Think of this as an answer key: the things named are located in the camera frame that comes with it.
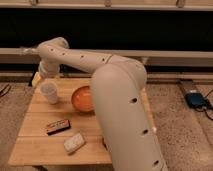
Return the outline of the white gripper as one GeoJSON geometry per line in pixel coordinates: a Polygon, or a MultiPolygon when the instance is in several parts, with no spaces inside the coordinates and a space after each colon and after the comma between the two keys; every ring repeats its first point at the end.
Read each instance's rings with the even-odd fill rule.
{"type": "Polygon", "coordinates": [[[42,79],[54,78],[59,73],[60,67],[58,64],[41,61],[38,71],[42,79]]]}

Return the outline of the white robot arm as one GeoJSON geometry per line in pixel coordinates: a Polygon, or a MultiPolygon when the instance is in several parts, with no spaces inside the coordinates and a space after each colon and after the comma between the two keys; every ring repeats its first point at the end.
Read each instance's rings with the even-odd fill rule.
{"type": "Polygon", "coordinates": [[[115,171],[168,171],[159,141],[144,109],[144,65],[115,54],[73,50],[62,38],[40,43],[39,73],[58,74],[61,64],[92,75],[94,111],[115,171]]]}

